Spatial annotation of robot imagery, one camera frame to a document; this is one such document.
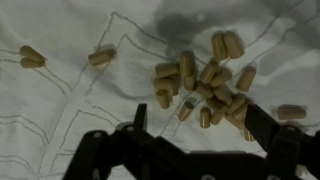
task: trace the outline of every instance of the capsule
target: capsule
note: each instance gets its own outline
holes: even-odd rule
[[[225,103],[227,106],[231,105],[231,95],[228,92],[226,92],[221,86],[214,88],[213,93],[220,101]]]
[[[226,110],[227,110],[227,106],[224,106],[220,110],[214,111],[210,120],[211,124],[218,125],[222,120],[222,118],[225,116]]]
[[[156,66],[156,75],[158,78],[169,77],[179,74],[179,65],[176,63],[163,63]]]
[[[194,106],[190,102],[185,102],[180,110],[178,115],[178,119],[180,121],[185,121],[193,111]]]
[[[90,54],[88,56],[88,59],[89,59],[89,63],[92,66],[98,66],[98,65],[110,62],[115,55],[116,55],[115,49],[107,49],[104,51]]]
[[[29,58],[22,58],[20,61],[20,65],[23,68],[38,68],[44,66],[45,61],[39,62]]]
[[[240,91],[248,92],[256,73],[256,68],[252,66],[246,67],[238,80],[236,88]]]
[[[246,97],[241,94],[237,94],[232,99],[232,104],[227,109],[228,114],[232,114],[234,111],[236,111],[242,104],[246,102]]]
[[[192,51],[183,51],[180,55],[180,74],[181,76],[192,75],[195,69],[194,54]]]
[[[307,116],[306,111],[299,106],[280,106],[278,108],[279,120],[303,119]]]
[[[203,84],[201,81],[197,81],[194,85],[194,92],[200,94],[201,96],[205,98],[212,98],[213,92],[211,87]]]
[[[20,54],[39,63],[44,63],[45,61],[45,58],[30,46],[22,46],[20,48]]]
[[[230,114],[226,114],[225,115],[227,121],[229,121],[231,124],[233,124],[235,127],[237,127],[238,129],[242,130],[244,129],[244,124],[243,121],[234,118],[232,115]]]
[[[222,108],[225,107],[225,105],[216,97],[213,97],[211,99],[206,99],[206,102],[214,111],[220,111]]]
[[[173,88],[169,89],[169,95],[176,96],[179,94],[179,76],[173,75],[170,78],[174,81],[174,86]]]
[[[234,32],[226,32],[223,36],[223,40],[231,59],[238,59],[243,56],[243,45],[240,38]]]
[[[244,102],[238,109],[236,109],[232,113],[232,116],[236,119],[245,118],[247,113],[247,108],[248,108],[248,101]]]
[[[172,78],[155,78],[153,86],[156,89],[173,89],[175,87],[175,81]]]
[[[218,87],[225,82],[229,81],[232,78],[232,73],[227,68],[222,68],[221,71],[213,77],[213,79],[210,82],[210,85],[212,87]]]
[[[203,82],[204,84],[209,84],[218,69],[218,63],[216,61],[210,61],[200,74],[201,82]]]
[[[210,117],[211,117],[210,109],[207,107],[201,108],[201,110],[200,110],[200,127],[202,127],[202,128],[210,127]]]
[[[196,77],[194,74],[183,77],[184,88],[188,91],[193,91],[195,82],[196,82]]]
[[[168,109],[169,108],[169,95],[168,91],[165,89],[159,89],[156,92],[157,101],[162,107],[162,109]]]
[[[246,141],[255,141],[254,137],[252,136],[252,134],[249,132],[247,128],[244,128],[244,139]]]
[[[214,57],[217,61],[222,61],[228,58],[228,51],[224,44],[223,34],[215,33],[211,37],[212,49]]]

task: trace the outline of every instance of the white bedsheet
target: white bedsheet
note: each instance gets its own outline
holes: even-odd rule
[[[222,121],[201,129],[204,101],[181,89],[162,110],[152,79],[158,63],[177,61],[192,49],[201,70],[212,57],[215,31],[236,30],[246,53],[228,61],[234,79],[254,65],[247,93],[266,112],[281,104],[307,107],[299,121],[319,129],[320,27],[316,0],[2,0],[0,3],[0,179],[61,179],[82,135],[114,131],[131,121],[138,103],[148,104],[148,132],[163,135],[186,152],[240,150],[265,155],[256,142]],[[30,45],[46,67],[23,69],[18,51]],[[105,68],[87,63],[105,45],[117,57]],[[235,81],[228,83],[234,86]],[[187,98],[197,101],[179,124]],[[132,179],[123,167],[110,179]]]

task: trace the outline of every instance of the white fabric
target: white fabric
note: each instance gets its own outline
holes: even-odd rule
[[[138,103],[148,104],[148,132],[186,152],[264,155],[225,120],[201,129],[205,103],[196,94],[182,88],[168,110],[155,101],[155,65],[192,49],[201,70],[213,55],[215,31],[235,30],[246,46],[242,58],[227,61],[234,74],[228,85],[244,66],[256,66],[247,95],[271,115],[281,104],[307,107],[299,123],[314,134],[320,124],[318,6],[316,0],[2,0],[0,179],[61,179],[85,132],[111,134],[119,122],[133,119]],[[22,45],[44,55],[46,68],[21,68]],[[117,57],[101,69],[88,66],[88,54],[105,45],[115,46]],[[179,124],[187,98],[197,106]],[[117,167],[110,179],[132,177]]]

